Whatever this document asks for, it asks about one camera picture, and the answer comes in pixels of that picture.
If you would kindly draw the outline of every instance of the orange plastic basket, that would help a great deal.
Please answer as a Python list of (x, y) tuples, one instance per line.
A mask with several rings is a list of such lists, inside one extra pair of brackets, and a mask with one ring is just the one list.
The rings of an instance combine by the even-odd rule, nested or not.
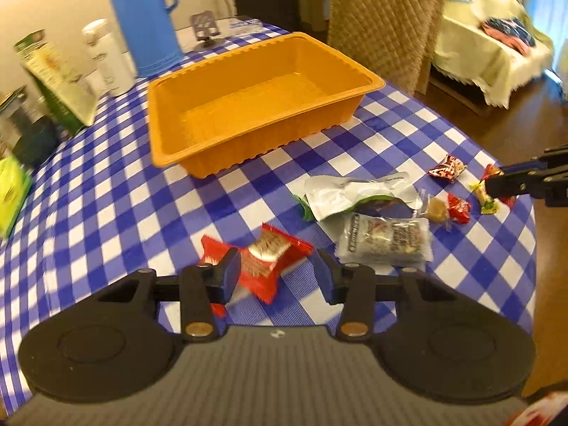
[(303, 33), (239, 48), (150, 84), (152, 160), (204, 178), (347, 121), (365, 93), (383, 86)]

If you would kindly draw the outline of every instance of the yellow-green package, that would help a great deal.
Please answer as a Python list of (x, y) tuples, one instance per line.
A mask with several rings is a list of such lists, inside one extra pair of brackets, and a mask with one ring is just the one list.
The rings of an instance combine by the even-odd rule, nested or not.
[(93, 124), (98, 98), (86, 79), (45, 40), (45, 31), (31, 33), (14, 47), (55, 121), (72, 135)]
[(18, 160), (13, 156), (0, 159), (1, 238), (10, 237), (31, 185), (31, 177)]

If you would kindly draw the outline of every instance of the checkered tablecloth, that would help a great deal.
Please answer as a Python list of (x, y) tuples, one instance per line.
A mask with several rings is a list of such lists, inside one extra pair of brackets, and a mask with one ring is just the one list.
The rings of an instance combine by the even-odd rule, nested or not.
[[(222, 53), (274, 37), (232, 38)], [(184, 65), (203, 57), (193, 54)], [(104, 96), (95, 124), (62, 145), (35, 175), (35, 183), (9, 242), (0, 248), (0, 390), (9, 413), (29, 388), (16, 353), (39, 321), (139, 267), (174, 274), (200, 258), (201, 237), (250, 244), (263, 222), (333, 251), (329, 225), (302, 220), (291, 197), (309, 176), (378, 178), (407, 171), (416, 187), (433, 195), (449, 190), (467, 197), (472, 222), (452, 231), (432, 226), (434, 261), (427, 272), (531, 329), (535, 292), (535, 220), (527, 196), (512, 212), (480, 216), (467, 189), (493, 159), (447, 121), (393, 87), (367, 95), (342, 126), (292, 142), (215, 176), (199, 180), (180, 166), (152, 165), (147, 127), (148, 81), (127, 95)], [(425, 174), (449, 152), (468, 164), (446, 187)], [(328, 324), (341, 306), (324, 302), (312, 263), (280, 279), (270, 306), (237, 288), (227, 323)], [(395, 321), (393, 303), (377, 304), (376, 331)], [(179, 305), (168, 304), (160, 322), (179, 331)]]

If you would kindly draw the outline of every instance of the blue pitcher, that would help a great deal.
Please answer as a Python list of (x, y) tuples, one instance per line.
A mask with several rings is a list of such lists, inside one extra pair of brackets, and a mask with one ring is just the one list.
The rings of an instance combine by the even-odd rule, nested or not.
[(169, 16), (178, 0), (171, 6), (165, 0), (111, 1), (138, 76), (158, 75), (183, 60)]

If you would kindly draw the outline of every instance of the beige quilted fabric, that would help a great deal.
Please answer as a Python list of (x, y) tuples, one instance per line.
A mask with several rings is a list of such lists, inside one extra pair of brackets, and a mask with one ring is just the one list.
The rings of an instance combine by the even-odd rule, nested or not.
[(331, 0), (328, 44), (398, 88), (425, 92), (445, 0)]

